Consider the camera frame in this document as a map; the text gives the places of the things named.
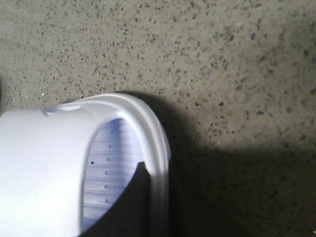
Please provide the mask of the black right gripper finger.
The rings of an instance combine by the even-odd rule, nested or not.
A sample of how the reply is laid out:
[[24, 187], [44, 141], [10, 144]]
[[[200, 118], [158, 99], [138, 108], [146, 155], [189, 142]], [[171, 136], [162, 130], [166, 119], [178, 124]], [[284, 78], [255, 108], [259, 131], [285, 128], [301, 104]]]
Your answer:
[[83, 237], [146, 237], [150, 176], [140, 162], [128, 186], [110, 210]]

